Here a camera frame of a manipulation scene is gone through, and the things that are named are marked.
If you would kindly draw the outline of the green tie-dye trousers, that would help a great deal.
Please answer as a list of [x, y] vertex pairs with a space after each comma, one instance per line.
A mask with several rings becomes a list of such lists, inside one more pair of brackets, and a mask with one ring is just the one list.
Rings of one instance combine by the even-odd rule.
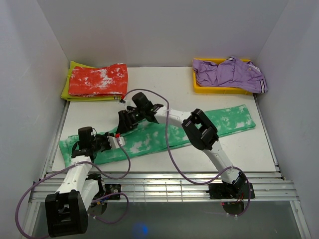
[[[210, 110], [206, 111], [205, 114], [217, 127], [219, 137], [251, 130], [256, 126], [246, 105]], [[143, 120], [136, 129], [125, 133], [123, 137], [125, 141], [124, 150], [130, 158], [167, 150], [164, 123], [156, 124]], [[170, 149], [190, 145], [184, 130], [177, 126], [168, 126], [168, 139]], [[77, 135], [71, 135], [66, 140], [59, 142], [59, 149], [66, 167], [71, 165], [72, 147], [78, 140]], [[126, 159], [127, 157], [123, 151], [117, 148], [98, 153], [94, 163], [101, 165]]]

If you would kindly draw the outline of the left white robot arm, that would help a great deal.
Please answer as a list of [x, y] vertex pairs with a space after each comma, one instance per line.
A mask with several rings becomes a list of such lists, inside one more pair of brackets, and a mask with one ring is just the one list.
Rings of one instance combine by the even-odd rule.
[[89, 175], [97, 153], [112, 149], [112, 133], [94, 134], [91, 126], [78, 129], [78, 140], [71, 149], [72, 168], [57, 191], [45, 199], [46, 220], [52, 238], [83, 234], [88, 228], [88, 209], [102, 198], [106, 187], [102, 177]]

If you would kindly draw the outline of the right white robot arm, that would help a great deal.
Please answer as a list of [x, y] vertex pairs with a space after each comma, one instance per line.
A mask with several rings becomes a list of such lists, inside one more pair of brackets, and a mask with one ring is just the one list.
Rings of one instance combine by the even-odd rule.
[[135, 106], [127, 106], [125, 110], [118, 112], [117, 133], [127, 133], [143, 120], [180, 127], [191, 145], [204, 152], [218, 171], [218, 177], [222, 182], [211, 189], [214, 198], [251, 197], [252, 187], [246, 175], [235, 167], [226, 155], [219, 142], [216, 126], [202, 110], [195, 109], [191, 112], [171, 110], [169, 105], [153, 104], [142, 92], [135, 94], [132, 100]]

